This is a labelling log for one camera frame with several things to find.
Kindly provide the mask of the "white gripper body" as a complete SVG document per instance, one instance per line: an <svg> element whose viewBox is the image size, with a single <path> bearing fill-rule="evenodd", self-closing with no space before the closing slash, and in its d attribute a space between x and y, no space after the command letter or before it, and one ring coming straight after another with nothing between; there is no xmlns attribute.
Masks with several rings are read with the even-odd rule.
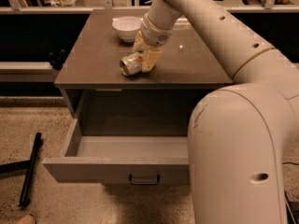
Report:
<svg viewBox="0 0 299 224"><path fill-rule="evenodd" d="M160 47L167 43L173 30L158 28L150 21L149 14L146 13L141 24L141 34L148 46Z"/></svg>

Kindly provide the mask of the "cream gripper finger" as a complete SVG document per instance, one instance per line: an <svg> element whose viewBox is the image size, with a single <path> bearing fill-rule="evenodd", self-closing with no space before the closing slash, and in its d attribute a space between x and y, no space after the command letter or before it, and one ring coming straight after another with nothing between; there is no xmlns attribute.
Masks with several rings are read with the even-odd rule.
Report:
<svg viewBox="0 0 299 224"><path fill-rule="evenodd" d="M142 51L145 47L145 43L143 40L143 36L141 32L138 32L135 36L135 41L133 44L133 52L139 52Z"/></svg>
<svg viewBox="0 0 299 224"><path fill-rule="evenodd" d="M162 51L159 48L155 47L144 47L143 48L143 63L142 63L142 72L150 72L154 65L158 62L162 55Z"/></svg>

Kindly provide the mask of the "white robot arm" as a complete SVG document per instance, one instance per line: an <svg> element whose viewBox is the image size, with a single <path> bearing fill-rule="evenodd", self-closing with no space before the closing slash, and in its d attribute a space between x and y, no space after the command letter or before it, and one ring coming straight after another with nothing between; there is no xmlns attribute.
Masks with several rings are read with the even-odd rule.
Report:
<svg viewBox="0 0 299 224"><path fill-rule="evenodd" d="M154 0L140 48L165 44L180 16L233 81L203 98L190 118L195 223L288 224L282 160L298 138L298 68L212 0Z"/></svg>

